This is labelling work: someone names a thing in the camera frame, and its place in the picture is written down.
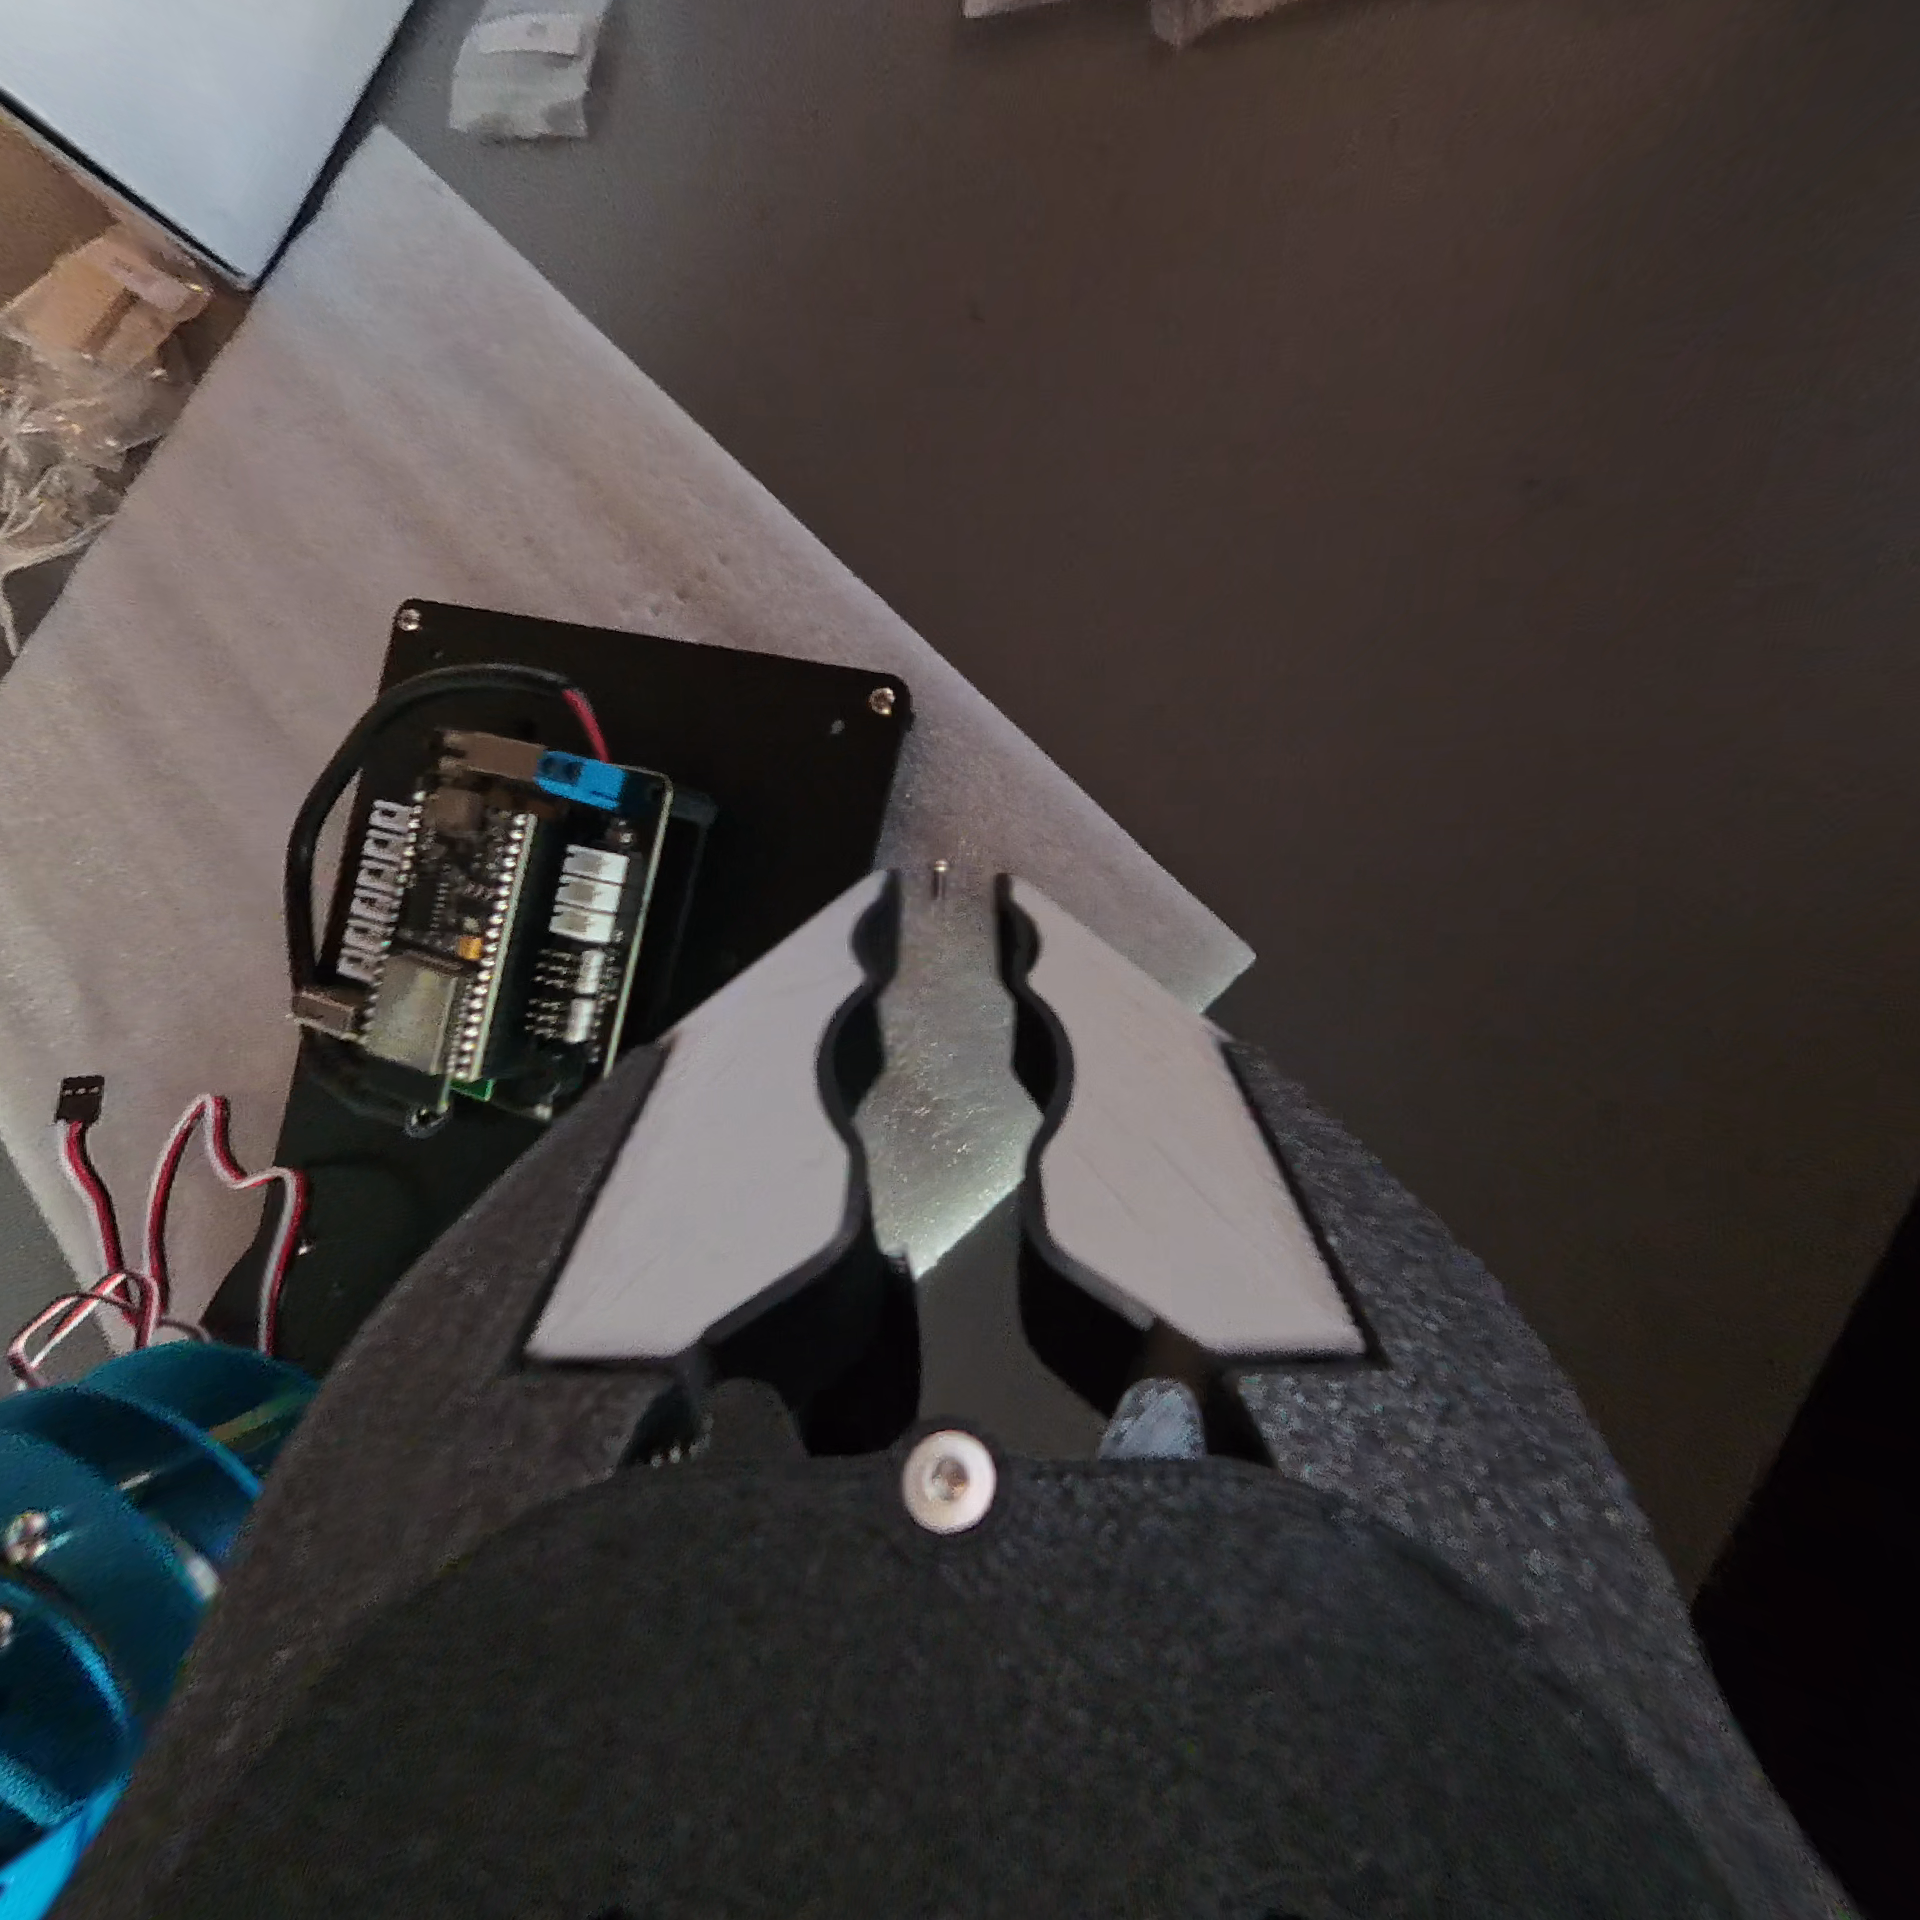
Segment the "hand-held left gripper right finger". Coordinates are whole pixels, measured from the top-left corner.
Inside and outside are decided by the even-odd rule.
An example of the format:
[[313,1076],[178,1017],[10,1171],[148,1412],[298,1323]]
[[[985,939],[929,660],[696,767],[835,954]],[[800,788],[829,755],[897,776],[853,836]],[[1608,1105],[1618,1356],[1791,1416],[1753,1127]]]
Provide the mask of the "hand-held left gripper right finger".
[[1270,1460],[1244,1380],[1379,1356],[1230,1040],[1034,881],[996,876],[1018,1186],[1020,1333],[1126,1437]]

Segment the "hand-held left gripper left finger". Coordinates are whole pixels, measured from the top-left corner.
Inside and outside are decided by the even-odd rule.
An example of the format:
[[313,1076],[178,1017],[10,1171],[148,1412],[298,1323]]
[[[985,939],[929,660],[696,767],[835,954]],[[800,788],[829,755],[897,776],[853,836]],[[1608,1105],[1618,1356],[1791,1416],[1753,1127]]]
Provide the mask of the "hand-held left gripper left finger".
[[822,1280],[873,1224],[900,878],[874,872],[678,1019],[535,1319],[549,1365],[674,1363]]

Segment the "black circuit board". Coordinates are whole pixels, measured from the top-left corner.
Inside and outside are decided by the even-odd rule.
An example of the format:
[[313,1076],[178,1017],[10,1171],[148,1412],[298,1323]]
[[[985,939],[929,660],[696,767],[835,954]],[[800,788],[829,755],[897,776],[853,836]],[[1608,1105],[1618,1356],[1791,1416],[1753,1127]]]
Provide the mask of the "black circuit board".
[[662,1026],[716,818],[642,766],[438,731],[367,803],[331,954],[300,962],[300,1063],[414,1140],[463,1102],[557,1120]]

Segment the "black metal base plate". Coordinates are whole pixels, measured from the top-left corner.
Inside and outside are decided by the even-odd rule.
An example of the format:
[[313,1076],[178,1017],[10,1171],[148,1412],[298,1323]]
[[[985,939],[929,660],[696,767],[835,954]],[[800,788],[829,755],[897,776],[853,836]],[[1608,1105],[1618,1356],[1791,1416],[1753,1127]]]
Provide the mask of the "black metal base plate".
[[[621,1065],[873,868],[910,722],[893,667],[404,602],[373,705],[287,836],[291,1011],[300,962],[331,954],[369,801],[403,797],[443,730],[641,766],[716,803],[669,1010]],[[275,1160],[304,1178],[300,1218],[280,1238],[280,1206],[269,1206],[206,1317],[215,1336],[264,1336],[319,1376],[427,1247],[616,1065],[550,1121],[461,1102],[438,1131],[413,1138],[336,1100],[302,1063],[294,1021]]]

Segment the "white foam sheet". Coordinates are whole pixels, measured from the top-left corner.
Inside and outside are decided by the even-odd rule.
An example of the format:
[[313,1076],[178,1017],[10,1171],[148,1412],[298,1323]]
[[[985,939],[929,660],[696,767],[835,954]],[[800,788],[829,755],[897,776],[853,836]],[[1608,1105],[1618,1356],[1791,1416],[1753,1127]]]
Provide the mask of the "white foam sheet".
[[189,1100],[264,1151],[293,1076],[280,859],[406,602],[897,671],[878,862],[923,884],[861,1115],[881,1244],[921,1283],[1039,1125],[1008,1063],[998,873],[1191,1007],[1251,946],[387,130],[216,354],[3,683],[5,1170],[60,1255],[62,1076],[100,1071],[122,1206]]

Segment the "clear bag with beige parts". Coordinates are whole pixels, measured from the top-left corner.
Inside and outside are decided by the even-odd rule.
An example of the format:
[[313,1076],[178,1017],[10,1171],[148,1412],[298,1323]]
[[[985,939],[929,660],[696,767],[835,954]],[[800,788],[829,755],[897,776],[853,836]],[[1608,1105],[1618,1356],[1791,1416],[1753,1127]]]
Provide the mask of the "clear bag with beige parts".
[[3,329],[52,365],[133,372],[198,320],[213,296],[186,254],[117,221],[16,294]]

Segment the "white orange cardboard box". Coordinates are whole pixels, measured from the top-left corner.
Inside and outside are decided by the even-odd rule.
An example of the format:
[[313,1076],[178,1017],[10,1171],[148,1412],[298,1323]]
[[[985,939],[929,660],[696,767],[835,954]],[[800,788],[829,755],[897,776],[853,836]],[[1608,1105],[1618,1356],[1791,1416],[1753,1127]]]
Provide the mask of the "white orange cardboard box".
[[7,1],[3,292],[113,227],[206,306],[204,370],[324,192],[408,1]]

